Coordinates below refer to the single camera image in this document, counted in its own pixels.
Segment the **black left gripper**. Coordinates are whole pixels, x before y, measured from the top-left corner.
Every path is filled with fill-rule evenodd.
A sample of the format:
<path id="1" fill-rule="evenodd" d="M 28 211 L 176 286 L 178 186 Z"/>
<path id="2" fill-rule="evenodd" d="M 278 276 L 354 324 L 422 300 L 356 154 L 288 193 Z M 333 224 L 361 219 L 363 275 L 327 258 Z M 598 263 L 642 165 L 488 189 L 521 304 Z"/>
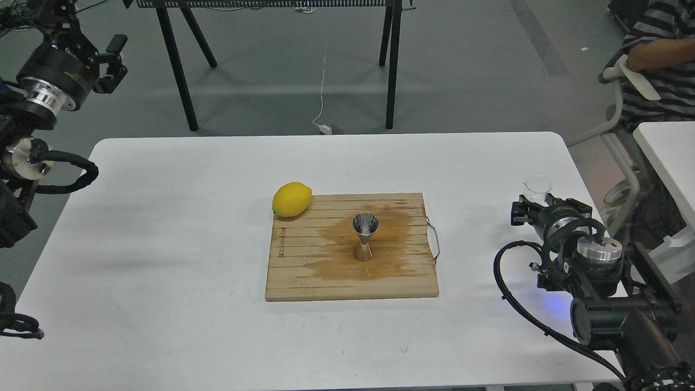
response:
<path id="1" fill-rule="evenodd" d="M 112 93 L 128 73 L 121 52 L 128 37 L 115 34 L 106 48 L 84 42 L 74 1 L 27 1 L 28 24 L 45 38 L 17 75 L 25 102 L 51 112 L 77 111 L 90 92 Z M 106 64 L 99 77 L 99 65 Z"/>

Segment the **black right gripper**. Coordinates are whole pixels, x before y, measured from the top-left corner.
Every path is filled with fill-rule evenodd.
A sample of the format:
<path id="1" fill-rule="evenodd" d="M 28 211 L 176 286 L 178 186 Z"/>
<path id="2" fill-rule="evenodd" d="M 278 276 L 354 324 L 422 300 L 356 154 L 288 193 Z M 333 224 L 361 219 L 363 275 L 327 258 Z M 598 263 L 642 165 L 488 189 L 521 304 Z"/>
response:
<path id="1" fill-rule="evenodd" d="M 537 235 L 557 253 L 566 240 L 558 230 L 580 217 L 590 218 L 593 208 L 573 198 L 548 197 L 548 206 L 532 202 L 526 197 L 511 204 L 510 225 L 521 226 L 528 223 L 535 227 Z"/>

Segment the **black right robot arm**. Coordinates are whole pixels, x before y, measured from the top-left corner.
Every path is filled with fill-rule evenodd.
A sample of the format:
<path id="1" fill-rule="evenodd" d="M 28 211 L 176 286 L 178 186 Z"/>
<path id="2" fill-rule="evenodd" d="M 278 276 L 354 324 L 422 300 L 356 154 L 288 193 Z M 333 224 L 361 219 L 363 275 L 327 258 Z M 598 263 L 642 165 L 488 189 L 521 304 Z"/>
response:
<path id="1" fill-rule="evenodd" d="M 625 390 L 692 390 L 693 372 L 675 351 L 676 317 L 682 304 L 640 243 L 625 245 L 606 235 L 592 208 L 576 199 L 547 194 L 544 204 L 520 195 L 510 223 L 529 224 L 540 243 L 511 242 L 499 250 L 493 269 L 502 299 L 565 347 L 612 371 Z M 546 326 L 518 302 L 502 277 L 502 255 L 530 247 L 539 256 L 529 267 L 537 287 L 572 295 L 573 336 Z"/>

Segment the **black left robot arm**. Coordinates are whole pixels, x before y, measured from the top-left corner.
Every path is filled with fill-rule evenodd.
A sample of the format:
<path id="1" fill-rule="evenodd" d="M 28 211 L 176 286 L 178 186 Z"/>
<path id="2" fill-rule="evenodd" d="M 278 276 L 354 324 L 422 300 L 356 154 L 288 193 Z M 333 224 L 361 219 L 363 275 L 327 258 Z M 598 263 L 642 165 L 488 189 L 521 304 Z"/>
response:
<path id="1" fill-rule="evenodd" d="M 33 136 L 50 130 L 60 111 L 77 111 L 90 92 L 112 93 L 128 70 L 121 51 L 126 35 L 100 53 L 80 29 L 73 1 L 27 1 L 17 21 L 39 30 L 43 41 L 16 76 L 2 80 L 2 248 L 37 228 L 29 210 L 37 194 L 69 194 L 99 174 L 92 161 L 50 149 Z"/>

